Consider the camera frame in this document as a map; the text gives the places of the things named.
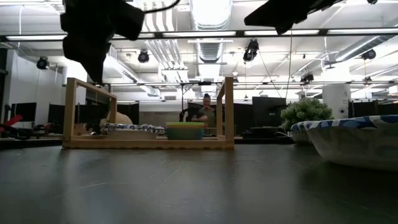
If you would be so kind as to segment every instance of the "red object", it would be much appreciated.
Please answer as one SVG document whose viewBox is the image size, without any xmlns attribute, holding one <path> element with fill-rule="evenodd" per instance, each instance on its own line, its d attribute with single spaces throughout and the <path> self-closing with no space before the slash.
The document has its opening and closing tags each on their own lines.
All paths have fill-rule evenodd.
<svg viewBox="0 0 398 224">
<path fill-rule="evenodd" d="M 5 122 L 3 125 L 12 126 L 12 125 L 16 124 L 17 122 L 19 122 L 21 119 L 22 119 L 22 116 L 17 115 L 15 117 L 11 118 L 9 121 Z"/>
</svg>

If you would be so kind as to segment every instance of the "desk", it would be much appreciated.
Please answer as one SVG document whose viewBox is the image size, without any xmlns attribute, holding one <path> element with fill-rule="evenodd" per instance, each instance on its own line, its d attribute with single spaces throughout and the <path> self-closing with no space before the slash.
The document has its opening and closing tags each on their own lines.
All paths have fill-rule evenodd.
<svg viewBox="0 0 398 224">
<path fill-rule="evenodd" d="M 311 147 L 0 151 L 0 223 L 398 223 L 398 174 Z"/>
</svg>

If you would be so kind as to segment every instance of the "potted plant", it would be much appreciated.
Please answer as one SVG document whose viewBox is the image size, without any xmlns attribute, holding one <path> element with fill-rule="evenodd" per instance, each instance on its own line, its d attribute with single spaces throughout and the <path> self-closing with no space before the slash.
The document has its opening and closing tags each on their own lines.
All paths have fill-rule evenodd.
<svg viewBox="0 0 398 224">
<path fill-rule="evenodd" d="M 301 121 L 333 119 L 331 109 L 314 98 L 304 98 L 290 104 L 285 110 L 282 110 L 281 117 L 285 120 L 282 125 L 285 130 L 290 130 L 292 125 Z M 292 138 L 296 143 L 311 143 L 305 131 L 293 131 Z"/>
</svg>

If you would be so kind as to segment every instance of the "wooden frame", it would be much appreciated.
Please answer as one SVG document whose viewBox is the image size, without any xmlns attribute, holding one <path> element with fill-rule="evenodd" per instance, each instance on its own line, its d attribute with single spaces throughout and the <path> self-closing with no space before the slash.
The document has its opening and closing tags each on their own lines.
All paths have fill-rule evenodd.
<svg viewBox="0 0 398 224">
<path fill-rule="evenodd" d="M 63 124 L 64 148 L 71 149 L 234 149 L 233 78 L 226 77 L 217 94 L 217 138 L 199 141 L 157 140 L 113 140 L 106 136 L 75 136 L 76 87 L 82 86 L 110 99 L 110 122 L 114 123 L 117 112 L 117 97 L 107 91 L 76 78 L 68 78 Z M 225 96 L 225 136 L 223 135 L 223 102 Z"/>
</svg>

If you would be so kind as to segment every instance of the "green bowl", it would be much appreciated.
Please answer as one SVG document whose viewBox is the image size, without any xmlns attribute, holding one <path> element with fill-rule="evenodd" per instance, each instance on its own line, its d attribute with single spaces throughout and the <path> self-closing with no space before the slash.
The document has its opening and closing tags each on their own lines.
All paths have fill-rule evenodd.
<svg viewBox="0 0 398 224">
<path fill-rule="evenodd" d="M 166 123 L 166 126 L 201 126 L 205 127 L 205 124 L 203 122 L 169 122 Z"/>
<path fill-rule="evenodd" d="M 168 140 L 202 140 L 203 128 L 171 128 L 166 130 Z"/>
</svg>

